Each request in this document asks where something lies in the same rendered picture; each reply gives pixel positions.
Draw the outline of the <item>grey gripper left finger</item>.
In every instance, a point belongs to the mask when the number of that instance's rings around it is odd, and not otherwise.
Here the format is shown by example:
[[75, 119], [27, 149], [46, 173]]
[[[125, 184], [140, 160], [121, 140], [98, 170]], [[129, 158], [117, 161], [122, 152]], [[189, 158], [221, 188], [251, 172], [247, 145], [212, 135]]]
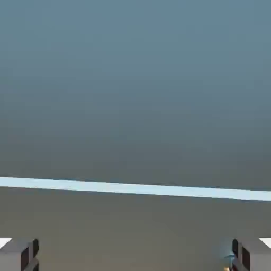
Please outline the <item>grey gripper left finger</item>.
[[0, 238], [0, 271], [40, 271], [39, 239]]

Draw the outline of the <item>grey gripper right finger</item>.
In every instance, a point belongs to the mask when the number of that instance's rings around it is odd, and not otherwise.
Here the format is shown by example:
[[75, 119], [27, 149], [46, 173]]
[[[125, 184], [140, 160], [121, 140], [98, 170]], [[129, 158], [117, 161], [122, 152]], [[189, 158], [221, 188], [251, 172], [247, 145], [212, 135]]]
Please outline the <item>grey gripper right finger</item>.
[[233, 239], [231, 271], [271, 271], [271, 238]]

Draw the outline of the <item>blue-grey cabinet door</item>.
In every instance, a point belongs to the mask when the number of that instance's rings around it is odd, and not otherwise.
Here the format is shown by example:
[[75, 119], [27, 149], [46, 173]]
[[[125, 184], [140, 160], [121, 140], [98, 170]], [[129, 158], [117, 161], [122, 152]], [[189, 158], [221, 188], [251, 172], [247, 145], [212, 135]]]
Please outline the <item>blue-grey cabinet door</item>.
[[271, 202], [0, 188], [0, 237], [39, 239], [41, 271], [222, 271]]
[[0, 176], [271, 190], [271, 0], [0, 0]]

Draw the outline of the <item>blue-grey painted cabinet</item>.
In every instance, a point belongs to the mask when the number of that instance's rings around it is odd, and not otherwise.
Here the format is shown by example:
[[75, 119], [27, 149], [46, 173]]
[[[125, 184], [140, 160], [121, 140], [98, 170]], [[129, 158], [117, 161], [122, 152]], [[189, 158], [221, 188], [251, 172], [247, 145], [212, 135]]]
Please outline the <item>blue-grey painted cabinet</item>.
[[[0, 188], [271, 202], [271, 190], [97, 182], [74, 179], [0, 176]], [[225, 270], [231, 254], [232, 251], [225, 257], [222, 271]]]

